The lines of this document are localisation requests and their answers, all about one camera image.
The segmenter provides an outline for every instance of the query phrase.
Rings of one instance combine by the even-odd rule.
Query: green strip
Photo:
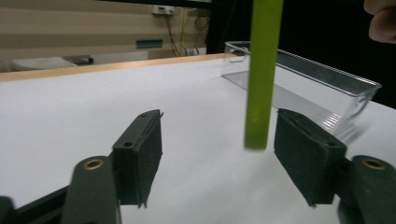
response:
[[[254,0],[245,148],[265,149],[283,0]]]

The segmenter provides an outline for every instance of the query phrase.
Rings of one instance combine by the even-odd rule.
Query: wall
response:
[[[165,19],[151,10],[92,0],[2,0],[0,60],[142,51],[135,41],[150,38],[163,39],[163,47],[144,50],[172,52]],[[196,30],[194,21],[206,14],[179,8],[170,17],[179,48],[204,46],[205,31]]]

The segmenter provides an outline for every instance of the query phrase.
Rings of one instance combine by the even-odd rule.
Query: power socket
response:
[[[152,7],[152,14],[156,15],[173,15],[176,11],[176,7],[168,7],[168,6],[158,6],[154,5]]]

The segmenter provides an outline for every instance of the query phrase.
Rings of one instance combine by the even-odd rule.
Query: clear plastic container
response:
[[[226,42],[222,76],[248,87],[249,42]],[[272,105],[304,114],[334,135],[353,126],[381,85],[278,51]]]

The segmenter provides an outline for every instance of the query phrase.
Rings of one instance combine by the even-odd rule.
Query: finger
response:
[[[396,43],[396,7],[382,10],[373,17],[369,36],[382,43]]]
[[[396,7],[396,0],[364,0],[364,10],[372,15],[389,7]]]

